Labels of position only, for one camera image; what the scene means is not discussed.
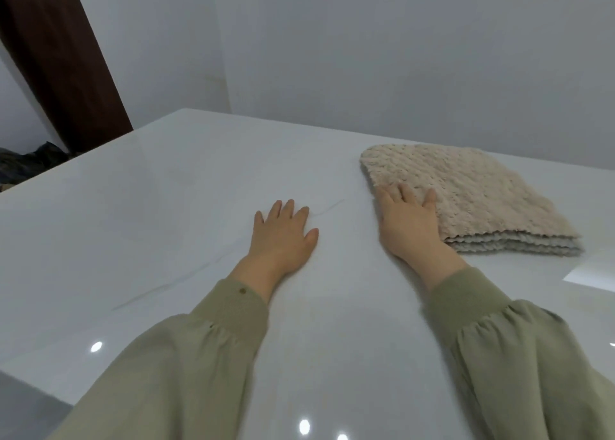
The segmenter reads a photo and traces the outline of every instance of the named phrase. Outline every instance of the green sleeve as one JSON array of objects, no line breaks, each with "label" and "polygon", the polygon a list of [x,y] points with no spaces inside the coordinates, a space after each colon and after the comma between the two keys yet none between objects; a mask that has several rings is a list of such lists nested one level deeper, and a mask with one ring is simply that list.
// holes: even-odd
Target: green sleeve
[{"label": "green sleeve", "polygon": [[615,439],[615,386],[560,317],[511,301],[475,268],[436,287],[427,311],[490,438]]},{"label": "green sleeve", "polygon": [[250,288],[219,281],[130,343],[50,439],[234,440],[267,317]]}]

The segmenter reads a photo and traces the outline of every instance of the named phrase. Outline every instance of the knitted cloth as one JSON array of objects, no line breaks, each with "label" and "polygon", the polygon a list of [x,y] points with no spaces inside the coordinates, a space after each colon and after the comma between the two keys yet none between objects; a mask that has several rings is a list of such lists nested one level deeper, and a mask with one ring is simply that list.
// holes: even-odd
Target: knitted cloth
[{"label": "knitted cloth", "polygon": [[475,148],[375,145],[361,154],[374,185],[407,183],[438,194],[440,238],[459,252],[580,255],[580,235],[517,174]]}]

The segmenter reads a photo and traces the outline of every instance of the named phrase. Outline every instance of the cuff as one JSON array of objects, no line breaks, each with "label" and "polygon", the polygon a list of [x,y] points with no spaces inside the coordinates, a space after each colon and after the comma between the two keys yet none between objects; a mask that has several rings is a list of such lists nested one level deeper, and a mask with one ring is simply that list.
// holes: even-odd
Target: cuff
[{"label": "cuff", "polygon": [[463,327],[500,312],[511,302],[478,268],[465,268],[435,287],[427,302],[427,313],[448,347]]},{"label": "cuff", "polygon": [[224,327],[254,353],[267,333],[267,304],[251,288],[234,279],[218,281],[191,314]]}]

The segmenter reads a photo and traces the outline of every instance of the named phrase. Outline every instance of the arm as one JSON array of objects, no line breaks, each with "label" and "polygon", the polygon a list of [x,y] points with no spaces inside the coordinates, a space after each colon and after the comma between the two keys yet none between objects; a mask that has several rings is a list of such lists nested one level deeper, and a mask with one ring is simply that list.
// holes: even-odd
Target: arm
[{"label": "arm", "polygon": [[615,438],[615,386],[589,365],[566,323],[511,301],[440,241],[435,193],[378,189],[381,241],[422,277],[427,310],[461,391],[494,439]]},{"label": "arm", "polygon": [[312,254],[309,211],[276,202],[257,212],[250,252],[187,315],[173,316],[128,345],[50,440],[231,440],[237,434],[267,304],[281,278]]}]

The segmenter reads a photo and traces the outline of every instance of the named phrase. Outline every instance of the white table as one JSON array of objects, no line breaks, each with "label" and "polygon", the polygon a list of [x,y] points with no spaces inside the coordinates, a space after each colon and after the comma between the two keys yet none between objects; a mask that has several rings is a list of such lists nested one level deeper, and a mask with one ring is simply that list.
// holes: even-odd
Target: white table
[{"label": "white table", "polygon": [[[188,312],[295,198],[320,243],[279,289],[242,438],[472,438],[411,273],[377,240],[358,156],[384,137],[181,110],[0,195],[0,370],[75,403],[134,337]],[[615,172],[497,155],[584,235],[615,238]],[[615,294],[578,258],[468,256],[568,320],[615,380]],[[97,341],[102,349],[90,352]]]}]

